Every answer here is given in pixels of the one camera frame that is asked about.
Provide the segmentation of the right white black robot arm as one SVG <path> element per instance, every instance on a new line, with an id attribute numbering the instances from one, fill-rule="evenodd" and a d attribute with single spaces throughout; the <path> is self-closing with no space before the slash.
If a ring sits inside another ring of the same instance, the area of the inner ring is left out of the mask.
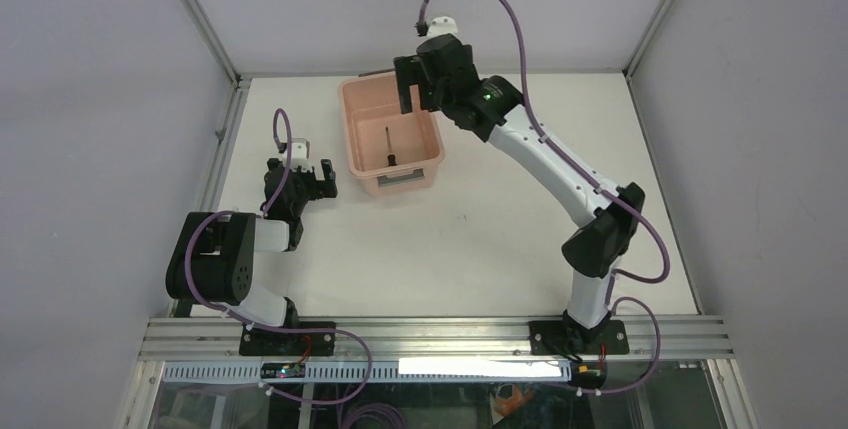
<path id="1" fill-rule="evenodd" d="M 525 96 L 502 76 L 481 77 L 473 50 L 456 36 L 425 40 L 415 54 L 394 58 L 400 110 L 413 109 L 411 91 L 430 112 L 441 112 L 459 129 L 500 150 L 539 182 L 563 207 L 577 230 L 561 252 L 573 269 L 563 338 L 572 351 L 599 340 L 611 321 L 607 295 L 612 271 L 635 235 L 645 194 L 631 183 L 603 180 L 591 167 L 540 133 Z"/>

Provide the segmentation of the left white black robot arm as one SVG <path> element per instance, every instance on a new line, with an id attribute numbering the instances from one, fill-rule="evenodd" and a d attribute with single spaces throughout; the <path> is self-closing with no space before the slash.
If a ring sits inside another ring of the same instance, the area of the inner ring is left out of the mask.
<path id="1" fill-rule="evenodd" d="M 302 215 L 308 203 L 338 196 L 329 159 L 320 161 L 322 176 L 306 159 L 288 171 L 271 158 L 264 176 L 265 195 L 276 196 L 266 217 L 252 212 L 191 212 L 186 216 L 165 275 L 168 295 L 214 310 L 252 326 L 300 328 L 294 302 L 273 293 L 254 277 L 258 252 L 292 252 L 300 244 Z"/>

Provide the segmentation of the black yellow handled screwdriver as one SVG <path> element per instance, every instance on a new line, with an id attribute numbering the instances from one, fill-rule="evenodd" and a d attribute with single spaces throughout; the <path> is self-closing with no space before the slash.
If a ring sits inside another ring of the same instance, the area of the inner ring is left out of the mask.
<path id="1" fill-rule="evenodd" d="M 392 145 L 391 132 L 388 127 L 385 128 L 385 138 L 386 138 L 386 146 L 387 146 L 387 165 L 389 167 L 396 167 L 397 157 Z"/>

